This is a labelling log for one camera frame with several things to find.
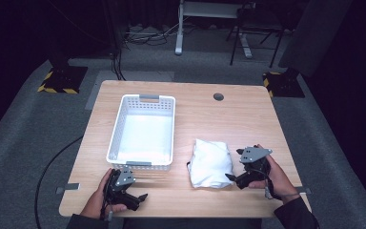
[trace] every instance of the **black metal base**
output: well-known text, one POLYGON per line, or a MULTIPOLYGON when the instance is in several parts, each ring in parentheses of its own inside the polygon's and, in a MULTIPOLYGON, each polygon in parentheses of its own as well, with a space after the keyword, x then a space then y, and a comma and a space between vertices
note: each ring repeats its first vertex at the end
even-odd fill
POLYGON ((52 68, 38 92, 79 94, 79 87, 88 67, 69 66, 66 70, 52 68))
POLYGON ((305 97, 296 77, 285 73, 264 73, 263 84, 271 97, 305 97))

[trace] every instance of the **wooden table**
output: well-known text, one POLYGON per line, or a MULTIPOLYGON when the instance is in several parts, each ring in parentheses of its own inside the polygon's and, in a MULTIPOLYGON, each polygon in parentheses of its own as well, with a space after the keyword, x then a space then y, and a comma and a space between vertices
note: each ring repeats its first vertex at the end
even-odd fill
MULTIPOLYGON (((171 95, 176 99, 173 163, 169 172, 134 170, 137 181, 128 193, 149 196, 136 212, 120 217, 165 218, 267 218, 274 216, 278 200, 264 197, 264 190, 223 188, 194 189, 186 163, 193 155, 197 138, 226 142, 231 151, 234 174, 243 173, 236 149, 257 143, 273 150, 294 186, 301 186, 293 158, 278 122, 271 98, 264 87, 105 81, 91 113, 85 136, 73 165, 69 183, 80 183, 79 190, 65 191, 59 212, 79 214, 101 177, 112 167, 106 153, 123 94, 171 95), (214 94, 224 95, 216 101, 214 94)), ((302 195, 307 205, 309 202, 302 195)))

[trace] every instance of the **white cloth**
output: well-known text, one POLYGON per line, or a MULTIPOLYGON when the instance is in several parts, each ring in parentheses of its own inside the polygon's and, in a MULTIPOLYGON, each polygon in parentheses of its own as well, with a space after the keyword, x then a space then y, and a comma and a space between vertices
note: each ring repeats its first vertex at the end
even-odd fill
POLYGON ((233 163, 224 142, 197 139, 187 167, 194 188, 223 188, 233 184, 225 176, 233 173, 233 163))

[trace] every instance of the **person's right hand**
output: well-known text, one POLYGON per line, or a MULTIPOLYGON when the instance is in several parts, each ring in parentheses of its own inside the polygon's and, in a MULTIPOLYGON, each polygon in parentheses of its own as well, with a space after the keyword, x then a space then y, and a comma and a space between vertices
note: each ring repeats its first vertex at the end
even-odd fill
MULTIPOLYGON (((269 178, 273 183, 274 186, 274 193, 281 197, 281 200, 284 204, 287 202, 299 198, 299 193, 293 184, 288 179, 287 175, 281 169, 281 167, 275 162, 275 160, 270 156, 267 155, 266 159, 270 163, 270 173, 269 178)), ((249 188, 265 188, 266 181, 265 180, 258 180, 249 183, 249 188)))

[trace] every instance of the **black chair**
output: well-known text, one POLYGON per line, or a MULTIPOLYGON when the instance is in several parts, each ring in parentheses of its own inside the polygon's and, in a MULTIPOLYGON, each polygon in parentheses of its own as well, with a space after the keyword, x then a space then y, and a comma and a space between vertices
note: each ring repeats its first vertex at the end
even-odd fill
POLYGON ((226 39, 228 41, 234 32, 234 48, 230 65, 234 62, 234 54, 237 48, 250 48, 237 45, 237 40, 240 38, 241 34, 265 34, 266 36, 260 42, 260 44, 263 44, 273 33, 277 33, 277 42, 275 48, 272 49, 274 50, 274 54, 270 63, 270 68, 272 67, 285 30, 285 27, 281 23, 281 18, 279 18, 279 14, 277 15, 278 10, 281 10, 280 7, 275 5, 275 1, 272 0, 253 0, 245 1, 245 3, 243 3, 242 8, 237 10, 237 18, 234 26, 226 39))

